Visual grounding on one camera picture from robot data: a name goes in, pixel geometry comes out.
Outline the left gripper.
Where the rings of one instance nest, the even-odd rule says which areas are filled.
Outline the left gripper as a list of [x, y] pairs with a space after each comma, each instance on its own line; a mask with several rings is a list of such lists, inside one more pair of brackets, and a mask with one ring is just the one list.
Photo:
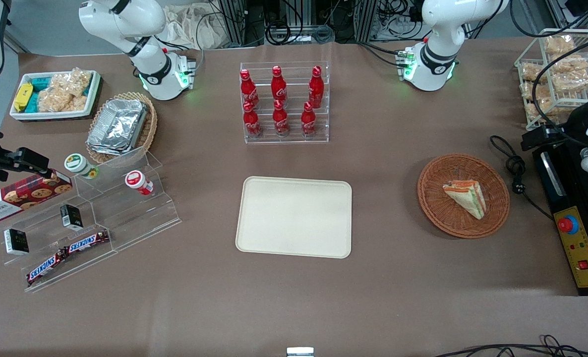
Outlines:
[[588, 147], [588, 102], [572, 111], [565, 124], [565, 130], [560, 125], [546, 123], [541, 128], [523, 134], [521, 149], [530, 151], [561, 139], [572, 139], [571, 136]]

